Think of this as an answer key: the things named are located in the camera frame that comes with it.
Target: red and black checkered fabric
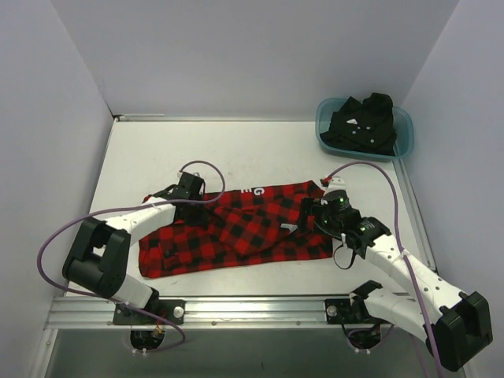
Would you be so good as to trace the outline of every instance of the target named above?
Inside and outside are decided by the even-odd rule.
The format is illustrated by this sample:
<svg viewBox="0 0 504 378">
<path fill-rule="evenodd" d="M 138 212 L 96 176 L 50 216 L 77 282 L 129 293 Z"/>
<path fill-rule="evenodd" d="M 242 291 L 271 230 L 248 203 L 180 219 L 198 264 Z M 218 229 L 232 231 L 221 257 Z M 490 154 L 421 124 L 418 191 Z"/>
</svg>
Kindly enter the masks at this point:
<svg viewBox="0 0 504 378">
<path fill-rule="evenodd" d="M 329 258 L 332 238 L 312 232 L 310 219 L 307 232 L 288 228 L 296 224 L 303 198 L 321 198 L 323 194 L 313 181 L 226 191 L 217 202 L 205 205 L 207 226 L 177 222 L 141 239 L 140 272 L 158 278 L 274 261 Z"/>
</svg>

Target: blue plastic bin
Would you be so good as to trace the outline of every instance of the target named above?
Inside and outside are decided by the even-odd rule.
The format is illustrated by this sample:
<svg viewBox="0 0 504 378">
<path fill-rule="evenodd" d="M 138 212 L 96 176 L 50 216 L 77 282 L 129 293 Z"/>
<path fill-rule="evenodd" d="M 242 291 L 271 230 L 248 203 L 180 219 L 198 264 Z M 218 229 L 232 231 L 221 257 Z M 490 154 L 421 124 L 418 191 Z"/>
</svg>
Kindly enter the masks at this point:
<svg viewBox="0 0 504 378">
<path fill-rule="evenodd" d="M 347 102 L 347 98 L 328 98 L 318 106 L 315 132 L 317 133 L 318 142 L 321 144 L 324 152 L 331 155 L 343 156 L 345 158 L 371 161 L 393 161 L 405 158 L 411 153 L 414 143 L 413 122 L 411 121 L 410 115 L 397 106 L 394 106 L 392 109 L 392 113 L 394 114 L 394 128 L 397 133 L 397 140 L 395 141 L 394 147 L 395 156 L 341 150 L 327 145 L 322 140 L 321 133 L 329 129 L 332 114 L 340 110 L 345 102 Z"/>
</svg>

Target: purple cable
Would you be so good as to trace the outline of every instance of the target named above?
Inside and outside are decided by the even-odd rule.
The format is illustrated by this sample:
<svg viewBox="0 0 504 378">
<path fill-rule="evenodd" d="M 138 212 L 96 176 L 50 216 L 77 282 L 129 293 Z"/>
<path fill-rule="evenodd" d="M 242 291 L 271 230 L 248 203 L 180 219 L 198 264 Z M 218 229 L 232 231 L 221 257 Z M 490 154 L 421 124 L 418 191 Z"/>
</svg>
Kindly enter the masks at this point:
<svg viewBox="0 0 504 378">
<path fill-rule="evenodd" d="M 189 200 L 189 199 L 170 199 L 170 200 L 167 200 L 167 201 L 156 202 L 156 206 L 168 205 L 168 204 L 171 204 L 171 203 L 206 204 L 206 203 L 212 203 L 212 202 L 218 201 L 219 198 L 222 197 L 222 195 L 224 194 L 224 192 L 226 190 L 226 182 L 225 182 L 225 179 L 224 179 L 224 175 L 219 170 L 219 168 L 216 167 L 215 165 L 213 165 L 212 163 L 209 163 L 208 161 L 194 160 L 194 161 L 190 161 L 187 164 L 185 164 L 180 169 L 179 172 L 182 172 L 186 167 L 188 167 L 189 165 L 193 165 L 193 164 L 208 165 L 209 167 L 213 168 L 215 170 L 215 172 L 217 172 L 217 174 L 220 177 L 220 180 L 222 181 L 222 190 L 220 191 L 219 195 L 216 198 L 207 199 L 205 201 L 196 201 L 196 200 Z M 98 215 L 108 214 L 108 213 L 122 213 L 122 212 L 125 212 L 125 211 L 128 211 L 128 212 L 129 211 L 137 211 L 137 210 L 147 209 L 147 208 L 150 208 L 150 207 L 152 207 L 152 205 L 151 204 L 147 204 L 147 205 L 140 205 L 140 206 L 133 206 L 133 207 L 117 207 L 117 208 L 113 208 L 113 209 L 98 210 L 98 211 L 94 211 L 93 213 L 89 213 L 89 214 L 83 215 L 81 217 L 77 217 L 76 219 L 74 219 L 74 220 L 68 222 L 67 224 L 65 224 L 64 226 L 61 226 L 58 230 L 56 230 L 55 232 L 53 232 L 53 234 L 51 234 L 47 238 L 47 240 L 42 244 L 42 246 L 39 249 L 39 253 L 37 254 L 37 270 L 39 271 L 40 276 L 49 285 L 52 285 L 52 286 L 56 287 L 57 289 L 60 289 L 60 290 L 63 290 L 63 291 L 68 291 L 68 292 L 71 292 L 71 293 L 74 293 L 74 294 L 86 295 L 88 297 L 101 298 L 99 295 L 96 295 L 95 293 L 90 293 L 90 292 L 87 292 L 87 291 L 81 291 L 81 290 L 72 289 L 70 287 L 66 287 L 66 286 L 61 285 L 61 284 L 57 283 L 56 281 L 52 280 L 46 274 L 46 272 L 44 271 L 44 269 L 42 267 L 42 257 L 44 255 L 44 252 L 45 252 L 47 246 L 49 246 L 49 244 L 57 236 L 59 236 L 63 231 L 67 230 L 68 228 L 72 227 L 74 224 L 77 224 L 77 223 L 79 223 L 79 222 L 81 222 L 81 221 L 83 221 L 83 220 L 85 220 L 87 218 L 96 217 Z M 153 352 L 153 351 L 161 352 L 163 350 L 167 350 L 167 349 L 171 349 L 173 347 L 177 347 L 177 346 L 179 346 L 180 344 L 182 344 L 185 341 L 186 335 L 183 332 L 182 328 L 180 328 L 178 325 L 172 323 L 171 321 L 168 321 L 167 319 L 165 319 L 163 317 L 159 317 L 156 314 L 153 314 L 153 313 L 150 313 L 148 311 L 145 311 L 144 309 L 139 309 L 139 308 L 136 308 L 136 307 L 130 306 L 130 305 L 125 305 L 125 307 L 127 307 L 130 310 L 136 311 L 137 313 L 141 313 L 141 314 L 146 315 L 148 317 L 152 317 L 152 318 L 154 318 L 154 319 L 156 319 L 158 321 L 163 322 L 164 324 L 169 325 L 170 327 L 175 328 L 180 333 L 180 335 L 182 336 L 182 339 L 180 341 L 178 341 L 178 342 L 171 343 L 171 344 L 169 344 L 167 346 L 162 346 L 160 348 L 157 348 L 156 350 L 148 350 L 148 352 Z"/>
<path fill-rule="evenodd" d="M 397 245 L 401 253 L 404 251 L 404 246 L 402 245 L 401 242 L 401 235 L 399 232 L 399 203 L 398 203 L 398 197 L 397 197 L 397 191 L 395 190 L 394 183 L 392 183 L 391 178 L 389 175 L 378 165 L 371 163 L 369 161 L 352 161 L 351 163 L 347 163 L 345 165 L 342 165 L 338 169 L 336 169 L 334 172 L 328 175 L 328 177 L 333 177 L 335 174 L 338 172 L 343 171 L 345 168 L 351 167 L 352 165 L 369 165 L 370 167 L 373 167 L 375 169 L 378 169 L 382 175 L 384 175 L 385 179 L 387 180 L 388 184 L 391 187 L 392 190 L 392 196 L 394 197 L 394 231 L 395 231 L 395 238 L 397 239 Z M 428 339 L 431 340 L 431 347 L 432 347 L 432 355 L 434 356 L 434 361 L 435 361 L 435 367 L 438 372 L 439 378 L 444 377 L 444 371 L 443 371 L 443 366 L 441 365 L 441 358 L 439 357 L 439 351 L 438 347 L 435 344 L 435 339 L 434 339 L 434 332 L 432 330 L 432 325 L 431 321 L 428 319 L 428 313 L 427 313 L 427 308 L 425 307 L 425 302 L 421 294 L 421 290 L 418 287 L 418 282 L 417 282 L 417 277 L 415 276 L 415 272 L 413 271 L 413 266 L 411 265 L 410 260 L 408 259 L 408 256 L 406 254 L 403 254 L 404 262 L 406 264 L 406 267 L 408 268 L 409 275 L 411 276 L 411 281 L 413 283 L 413 289 L 415 290 L 415 294 L 417 296 L 418 304 L 420 305 L 421 312 L 422 312 L 422 317 L 424 318 L 424 323 L 425 323 L 425 328 L 427 330 L 427 335 Z M 423 358 L 418 354 L 418 358 L 422 364 Z"/>
<path fill-rule="evenodd" d="M 418 361 L 420 361 L 420 366 L 422 367 L 422 371 L 424 372 L 425 378 L 431 378 L 431 375 L 427 369 L 427 362 L 425 361 L 424 356 L 420 352 L 420 345 L 418 345 L 417 338 L 413 335 L 409 335 L 411 337 L 411 343 L 413 344 L 413 348 L 415 348 L 415 352 L 417 352 Z"/>
</svg>

